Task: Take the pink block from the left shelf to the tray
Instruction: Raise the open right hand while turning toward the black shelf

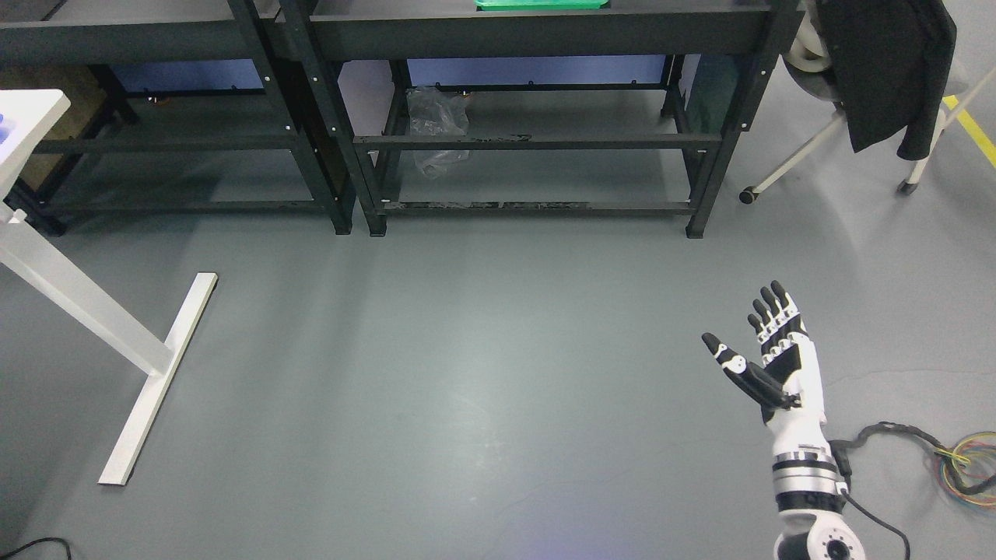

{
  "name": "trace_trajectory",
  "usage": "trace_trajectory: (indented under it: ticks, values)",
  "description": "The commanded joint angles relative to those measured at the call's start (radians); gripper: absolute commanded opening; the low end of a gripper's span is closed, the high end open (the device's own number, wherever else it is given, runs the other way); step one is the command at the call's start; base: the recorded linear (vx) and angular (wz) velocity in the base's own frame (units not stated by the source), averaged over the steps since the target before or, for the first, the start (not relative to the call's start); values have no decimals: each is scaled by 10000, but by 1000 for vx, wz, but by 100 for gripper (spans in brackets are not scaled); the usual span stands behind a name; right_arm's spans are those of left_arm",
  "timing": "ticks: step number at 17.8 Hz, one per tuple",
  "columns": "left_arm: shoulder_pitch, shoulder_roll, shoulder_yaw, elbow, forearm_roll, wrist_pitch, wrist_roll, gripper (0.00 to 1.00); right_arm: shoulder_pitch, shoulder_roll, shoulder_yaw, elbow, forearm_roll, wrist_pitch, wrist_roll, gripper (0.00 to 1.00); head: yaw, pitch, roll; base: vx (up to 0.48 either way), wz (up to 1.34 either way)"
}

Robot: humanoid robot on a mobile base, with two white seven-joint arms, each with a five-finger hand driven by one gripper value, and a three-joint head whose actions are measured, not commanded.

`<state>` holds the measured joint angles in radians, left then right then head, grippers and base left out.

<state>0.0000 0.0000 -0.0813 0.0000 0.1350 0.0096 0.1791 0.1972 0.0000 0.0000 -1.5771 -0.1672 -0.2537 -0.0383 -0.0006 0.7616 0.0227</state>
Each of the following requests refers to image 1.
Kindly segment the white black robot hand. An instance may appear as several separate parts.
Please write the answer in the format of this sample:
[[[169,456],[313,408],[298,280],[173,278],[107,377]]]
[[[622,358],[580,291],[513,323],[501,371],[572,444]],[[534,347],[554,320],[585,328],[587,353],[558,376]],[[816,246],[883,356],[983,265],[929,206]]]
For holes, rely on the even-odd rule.
[[[760,407],[763,425],[774,436],[772,454],[829,455],[822,428],[826,423],[824,387],[817,348],[799,306],[777,281],[762,287],[752,303],[748,323],[760,348],[752,362],[722,343],[715,334],[701,339],[726,377]]]

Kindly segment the white robot forearm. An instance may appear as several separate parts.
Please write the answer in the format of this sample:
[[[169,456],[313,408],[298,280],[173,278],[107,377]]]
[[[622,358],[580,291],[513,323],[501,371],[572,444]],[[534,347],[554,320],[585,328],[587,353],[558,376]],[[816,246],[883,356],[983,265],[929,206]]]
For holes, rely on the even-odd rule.
[[[773,558],[867,558],[842,515],[846,485],[831,449],[777,454],[772,475],[782,522]]]

